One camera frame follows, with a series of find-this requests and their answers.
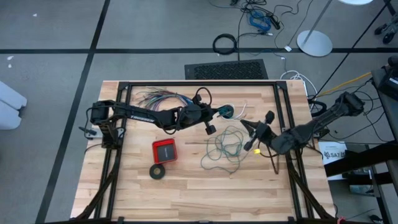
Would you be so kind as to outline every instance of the blue cable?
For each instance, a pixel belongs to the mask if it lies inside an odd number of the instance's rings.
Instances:
[[[267,32],[271,29],[271,20],[269,17],[264,16],[261,11],[253,10],[252,13],[249,13],[248,22],[251,26],[254,26],[263,32]]]

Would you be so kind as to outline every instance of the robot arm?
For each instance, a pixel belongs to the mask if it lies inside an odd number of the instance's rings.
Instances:
[[[307,124],[298,125],[288,129],[280,136],[272,132],[268,124],[273,120],[273,112],[266,115],[266,122],[250,122],[241,120],[243,126],[249,131],[251,140],[244,146],[250,150],[256,139],[264,143],[278,154],[286,154],[291,149],[298,149],[307,145],[314,133],[321,131],[326,125],[342,116],[357,116],[363,112],[364,103],[354,94],[344,92],[335,101],[335,104],[326,112],[311,120]]]
[[[193,103],[184,107],[162,111],[147,110],[112,100],[98,101],[93,103],[90,108],[92,110],[90,122],[97,125],[103,134],[102,147],[111,149],[118,149],[121,146],[116,122],[123,118],[152,123],[163,129],[167,134],[173,134],[176,131],[204,122],[207,134],[213,134],[216,132],[216,128],[209,124],[213,119],[213,115],[221,110],[223,116],[226,116],[226,114],[232,116],[233,108],[231,106],[222,106],[214,109],[200,101],[201,96],[196,94],[192,99]],[[110,108],[113,110],[113,115],[111,116],[109,116]]]

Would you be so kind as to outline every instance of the white stand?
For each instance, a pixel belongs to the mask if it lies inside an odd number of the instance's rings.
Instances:
[[[298,47],[300,47],[300,49],[308,55],[314,57],[323,57],[330,54],[331,50],[333,49],[333,44],[331,43],[330,38],[326,34],[314,30],[319,20],[328,9],[331,1],[332,0],[329,0],[326,6],[323,8],[311,30],[305,30],[297,37]]]

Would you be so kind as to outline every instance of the white lamp base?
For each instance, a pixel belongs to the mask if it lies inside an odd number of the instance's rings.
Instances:
[[[333,49],[333,44],[330,38],[322,32],[314,30],[307,42],[303,45],[305,38],[310,31],[301,32],[297,37],[297,45],[304,53],[314,56],[323,57],[330,54]]]

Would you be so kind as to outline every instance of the yellow wire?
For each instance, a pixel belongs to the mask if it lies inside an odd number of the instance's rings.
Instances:
[[[332,89],[330,89],[330,90],[324,91],[323,93],[319,94],[319,95],[317,96],[317,98],[320,97],[320,96],[323,96],[323,95],[325,95],[325,94],[327,94],[327,93],[329,93],[329,92],[331,92],[331,91],[335,91],[335,90],[337,90],[337,89],[339,89],[339,88],[341,88],[341,87],[343,87],[343,86],[345,86],[345,85],[347,85],[347,84],[356,82],[356,81],[360,80],[361,78],[364,78],[364,77],[366,77],[366,76],[368,76],[368,75],[370,75],[370,74],[371,74],[371,72],[365,73],[365,74],[361,75],[360,77],[354,78],[354,79],[352,79],[352,80],[350,80],[350,81],[347,81],[347,82],[344,82],[344,83],[342,83],[342,84],[340,84],[340,85],[338,85],[338,86],[336,86],[336,87],[334,87],[334,88],[332,88]]]

